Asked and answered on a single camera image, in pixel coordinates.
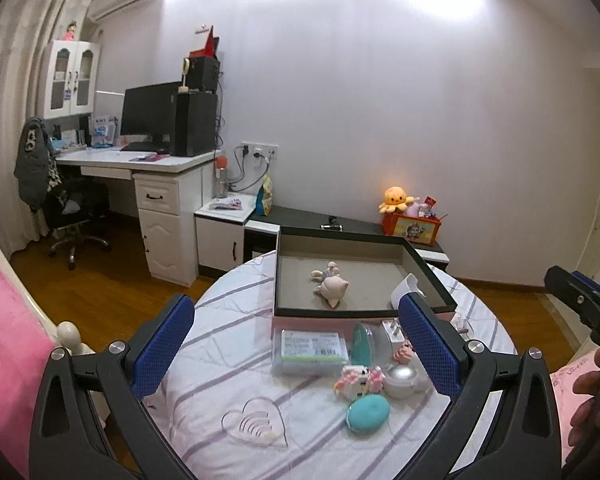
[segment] round table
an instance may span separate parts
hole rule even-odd
[[[195,321],[158,391],[144,402],[176,453],[200,480],[393,478],[414,455],[448,405],[431,385],[391,413],[373,435],[351,434],[349,404],[333,378],[270,374],[270,316],[276,253],[224,275],[196,304]],[[515,353],[497,318],[465,286],[433,269],[492,351]],[[500,393],[485,406],[456,467],[470,463]]]

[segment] human hand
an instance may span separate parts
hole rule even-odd
[[[595,355],[596,365],[600,368],[600,349]],[[578,395],[595,396],[600,389],[600,370],[587,372],[578,377],[573,383],[573,393]],[[587,420],[591,407],[593,406],[594,398],[584,402],[571,417],[572,430],[569,433],[569,446],[577,446],[584,437],[584,422]],[[600,410],[596,415],[596,427],[600,429]]]

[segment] silver screw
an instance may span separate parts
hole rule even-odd
[[[64,348],[54,348],[51,351],[51,358],[54,361],[59,361],[60,359],[62,359],[66,354],[66,351],[64,350]]]
[[[536,348],[535,346],[532,346],[529,349],[529,355],[533,358],[533,359],[542,359],[542,350],[539,348]]]
[[[481,354],[482,352],[484,352],[484,344],[481,341],[478,341],[477,339],[471,339],[471,341],[467,343],[467,346],[469,350],[474,354]]]
[[[125,349],[125,343],[123,341],[114,341],[109,345],[109,352],[112,354],[119,354]]]

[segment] chair base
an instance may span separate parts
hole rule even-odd
[[[48,254],[51,257],[56,256],[56,251],[58,250],[58,247],[61,247],[64,245],[70,245],[71,248],[69,250],[69,270],[74,270],[75,269],[75,253],[76,253],[78,247],[81,246],[85,240],[91,240],[93,242],[97,242],[97,243],[103,245],[104,250],[107,252],[109,252],[111,250],[111,244],[108,241],[106,241],[104,238],[101,238],[99,236],[93,236],[93,235],[83,235],[76,228],[75,232],[73,232],[72,234],[67,234],[61,240],[58,240],[55,244],[53,244],[51,246],[51,249],[49,250]]]

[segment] wooden floor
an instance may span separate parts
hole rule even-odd
[[[103,252],[88,242],[67,269],[68,249],[55,258],[47,252],[48,237],[15,253],[11,264],[40,307],[54,323],[74,322],[83,342],[100,351],[116,339],[128,340],[153,318],[172,294],[185,292],[199,299],[212,281],[197,279],[189,288],[152,278],[146,266],[139,225],[110,219],[104,234],[113,250]],[[500,319],[519,352],[537,346],[551,371],[565,365],[574,353],[538,294],[471,285],[471,290]]]

